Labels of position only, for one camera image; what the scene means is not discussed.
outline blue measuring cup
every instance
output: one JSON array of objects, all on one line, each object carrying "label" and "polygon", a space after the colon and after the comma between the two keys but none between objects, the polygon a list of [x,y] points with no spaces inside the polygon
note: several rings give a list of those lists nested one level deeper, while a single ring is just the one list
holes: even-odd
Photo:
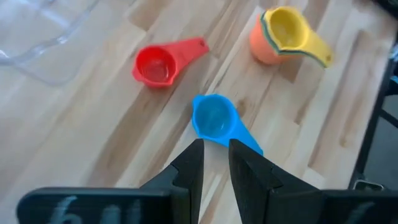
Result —
[{"label": "blue measuring cup", "polygon": [[237,139],[263,155],[262,149],[241,121],[232,102],[218,94],[197,95],[193,99],[193,128],[199,138],[229,146],[230,139]]}]

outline clear plastic container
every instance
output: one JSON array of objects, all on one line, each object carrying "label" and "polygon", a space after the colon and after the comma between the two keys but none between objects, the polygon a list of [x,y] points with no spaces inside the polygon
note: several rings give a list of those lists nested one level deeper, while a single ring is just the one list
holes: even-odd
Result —
[{"label": "clear plastic container", "polygon": [[0,68],[49,85],[71,80],[121,20],[106,1],[0,0]]}]

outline butcher block countertop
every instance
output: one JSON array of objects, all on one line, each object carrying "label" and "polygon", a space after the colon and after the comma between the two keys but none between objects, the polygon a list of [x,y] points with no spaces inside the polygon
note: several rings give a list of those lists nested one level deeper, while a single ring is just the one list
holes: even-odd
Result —
[{"label": "butcher block countertop", "polygon": [[[347,188],[397,30],[382,9],[367,0],[100,4],[123,19],[72,81],[54,87],[0,75],[2,223],[15,223],[16,203],[38,187],[141,186],[197,137],[197,94],[227,96],[278,166],[321,189]],[[257,15],[281,5],[300,9],[329,43],[330,68],[310,58],[277,66],[253,59],[248,36]],[[153,90],[133,79],[138,49],[196,36],[211,51],[171,88]],[[205,142],[200,223],[240,222],[228,150]]]}]

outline red measuring cup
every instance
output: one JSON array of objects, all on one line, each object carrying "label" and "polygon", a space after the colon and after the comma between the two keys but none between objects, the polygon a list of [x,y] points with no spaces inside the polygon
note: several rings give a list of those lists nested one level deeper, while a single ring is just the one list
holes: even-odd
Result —
[{"label": "red measuring cup", "polygon": [[147,86],[170,86],[185,66],[208,51],[203,38],[150,45],[138,52],[132,75]]}]

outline wooden table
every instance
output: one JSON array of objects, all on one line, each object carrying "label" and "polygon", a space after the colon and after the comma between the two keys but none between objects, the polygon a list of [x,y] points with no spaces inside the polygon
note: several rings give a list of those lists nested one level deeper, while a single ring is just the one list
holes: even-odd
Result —
[{"label": "wooden table", "polygon": [[[264,155],[319,188],[346,188],[397,24],[366,0],[104,0],[120,12],[106,43],[61,87],[0,75],[0,217],[43,186],[138,187],[195,138],[197,94],[231,99]],[[335,51],[324,70],[309,58],[253,60],[248,35],[265,8],[290,4]],[[203,36],[211,52],[172,88],[131,76],[153,42]],[[240,223],[227,150],[205,144],[201,223]]]}]

